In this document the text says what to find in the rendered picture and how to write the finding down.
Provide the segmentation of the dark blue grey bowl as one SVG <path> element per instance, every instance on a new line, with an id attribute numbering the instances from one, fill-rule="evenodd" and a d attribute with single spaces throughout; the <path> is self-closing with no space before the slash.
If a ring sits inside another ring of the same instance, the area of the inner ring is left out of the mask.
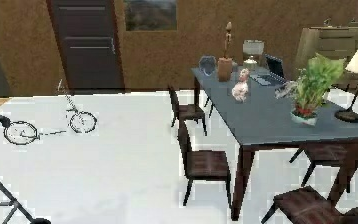
<path id="1" fill-rule="evenodd" d="M 204 55 L 199 60 L 199 70 L 206 76 L 211 76 L 216 71 L 216 58 Z"/>

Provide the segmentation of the brown wooden statue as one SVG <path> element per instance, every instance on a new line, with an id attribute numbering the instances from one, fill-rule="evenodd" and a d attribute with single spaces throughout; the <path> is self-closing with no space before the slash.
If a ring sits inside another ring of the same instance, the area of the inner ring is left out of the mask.
<path id="1" fill-rule="evenodd" d="M 232 59 L 228 56 L 228 49 L 232 38 L 231 30 L 232 23 L 228 22 L 226 25 L 223 57 L 218 59 L 218 80 L 220 82 L 229 81 L 232 72 Z"/>

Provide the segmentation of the pink white figurine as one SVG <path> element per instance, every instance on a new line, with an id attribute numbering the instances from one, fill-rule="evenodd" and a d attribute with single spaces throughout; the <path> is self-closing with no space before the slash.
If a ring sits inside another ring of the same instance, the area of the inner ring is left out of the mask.
<path id="1" fill-rule="evenodd" d="M 239 102 L 243 102 L 246 99 L 246 95 L 249 92 L 248 79 L 250 75 L 250 70 L 244 68 L 240 71 L 238 82 L 232 88 L 232 96 Z"/>

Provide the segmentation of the grey top dining table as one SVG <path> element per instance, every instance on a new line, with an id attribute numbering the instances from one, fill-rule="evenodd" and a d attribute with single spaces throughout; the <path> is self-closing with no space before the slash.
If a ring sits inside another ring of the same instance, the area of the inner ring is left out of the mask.
<path id="1" fill-rule="evenodd" d="M 358 168 L 358 123 L 347 123 L 334 117 L 339 109 L 329 104 L 318 110 L 315 126 L 299 125 L 291 120 L 292 100 L 274 97 L 274 87 L 265 87 L 254 81 L 249 83 L 249 96 L 239 103 L 231 89 L 236 80 L 220 82 L 215 75 L 206 76 L 194 68 L 194 100 L 199 100 L 203 90 L 214 103 L 225 124 L 240 145 L 237 162 L 231 219 L 240 216 L 244 194 L 250 177 L 254 155 L 257 151 L 298 147 L 305 144 L 344 144 L 348 147 L 331 187 L 328 200 L 337 204 L 348 181 Z"/>

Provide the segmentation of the dark grey laptop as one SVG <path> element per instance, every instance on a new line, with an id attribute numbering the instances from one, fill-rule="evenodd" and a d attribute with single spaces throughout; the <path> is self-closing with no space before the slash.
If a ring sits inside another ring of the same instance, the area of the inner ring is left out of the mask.
<path id="1" fill-rule="evenodd" d="M 258 67 L 250 78 L 261 86 L 278 86 L 286 82 L 283 61 L 277 57 L 265 54 L 267 68 Z"/>

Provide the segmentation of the framed landscape picture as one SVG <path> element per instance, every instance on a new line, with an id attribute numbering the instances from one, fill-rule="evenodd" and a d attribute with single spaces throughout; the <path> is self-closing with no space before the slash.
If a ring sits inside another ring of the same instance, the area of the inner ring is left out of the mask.
<path id="1" fill-rule="evenodd" d="M 177 29 L 177 0 L 123 0 L 127 31 Z"/>

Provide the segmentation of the grey crumpled object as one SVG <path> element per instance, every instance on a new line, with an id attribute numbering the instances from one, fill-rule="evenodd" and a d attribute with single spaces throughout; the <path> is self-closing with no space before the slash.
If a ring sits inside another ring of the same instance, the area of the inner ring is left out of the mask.
<path id="1" fill-rule="evenodd" d="M 297 85 L 298 83 L 296 81 L 288 81 L 284 83 L 275 90 L 275 98 L 280 99 L 293 96 L 297 89 Z"/>

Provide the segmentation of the dark brown room door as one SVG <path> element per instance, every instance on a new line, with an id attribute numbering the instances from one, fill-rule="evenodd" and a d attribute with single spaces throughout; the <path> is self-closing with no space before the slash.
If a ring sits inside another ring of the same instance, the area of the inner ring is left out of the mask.
<path id="1" fill-rule="evenodd" d="M 46 0 L 67 86 L 75 94 L 125 90 L 113 0 Z M 112 53 L 113 37 L 116 55 Z"/>

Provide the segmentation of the green house plant white pot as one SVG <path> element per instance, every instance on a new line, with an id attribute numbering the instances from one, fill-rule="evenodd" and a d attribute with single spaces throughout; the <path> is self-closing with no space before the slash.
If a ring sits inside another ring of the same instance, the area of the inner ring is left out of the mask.
<path id="1" fill-rule="evenodd" d="M 345 59 L 329 59 L 319 53 L 307 61 L 300 70 L 294 90 L 294 108 L 291 119 L 295 123 L 314 126 L 317 109 L 325 101 L 326 93 L 341 78 Z"/>

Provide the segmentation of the beige chest of drawers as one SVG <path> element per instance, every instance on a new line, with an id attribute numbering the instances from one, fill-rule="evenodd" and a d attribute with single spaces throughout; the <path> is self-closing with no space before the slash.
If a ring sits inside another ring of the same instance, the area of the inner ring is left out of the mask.
<path id="1" fill-rule="evenodd" d="M 292 78 L 299 76 L 316 53 L 329 59 L 349 62 L 358 50 L 358 27 L 311 27 L 302 30 L 294 62 Z"/>

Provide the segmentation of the black tube frame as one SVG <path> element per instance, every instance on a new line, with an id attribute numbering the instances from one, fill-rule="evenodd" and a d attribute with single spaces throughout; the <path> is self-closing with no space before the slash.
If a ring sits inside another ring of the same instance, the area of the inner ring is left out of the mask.
<path id="1" fill-rule="evenodd" d="M 11 218 L 17 211 L 20 211 L 24 217 L 29 221 L 29 224 L 52 224 L 49 219 L 46 218 L 34 218 L 29 211 L 17 200 L 16 197 L 4 186 L 0 181 L 0 191 L 8 198 L 7 201 L 1 201 L 0 207 L 10 207 L 10 212 L 6 215 L 2 224 L 8 224 Z"/>

